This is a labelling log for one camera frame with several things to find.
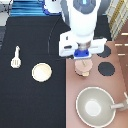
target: pink surface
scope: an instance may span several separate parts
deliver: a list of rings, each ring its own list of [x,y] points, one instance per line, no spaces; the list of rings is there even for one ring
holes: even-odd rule
[[[111,55],[107,58],[93,55],[93,67],[86,79],[75,73],[74,60],[66,60],[66,128],[90,128],[78,117],[75,107],[78,94],[86,87],[97,86],[106,90],[115,103],[125,100],[123,93],[126,91],[126,87],[114,42],[107,42],[106,45],[111,48]],[[98,65],[105,61],[114,65],[113,76],[102,76],[99,73]],[[128,110],[117,111],[113,122],[106,128],[128,128]]]

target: plate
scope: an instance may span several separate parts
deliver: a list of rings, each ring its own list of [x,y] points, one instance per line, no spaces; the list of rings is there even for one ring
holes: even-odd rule
[[[44,82],[51,77],[51,67],[46,63],[39,63],[32,69],[32,76],[36,81]]]
[[[91,127],[106,127],[114,119],[116,109],[111,109],[114,100],[99,87],[82,90],[76,99],[76,110],[81,120]]]

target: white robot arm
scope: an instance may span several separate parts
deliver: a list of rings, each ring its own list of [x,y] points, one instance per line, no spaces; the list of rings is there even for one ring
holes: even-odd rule
[[[73,55],[74,59],[85,59],[104,51],[107,39],[93,40],[94,30],[97,16],[107,10],[111,0],[52,0],[51,3],[48,1],[50,0],[45,0],[49,10],[53,11],[56,3],[58,13],[61,11],[63,21],[71,28],[60,35],[59,56]]]

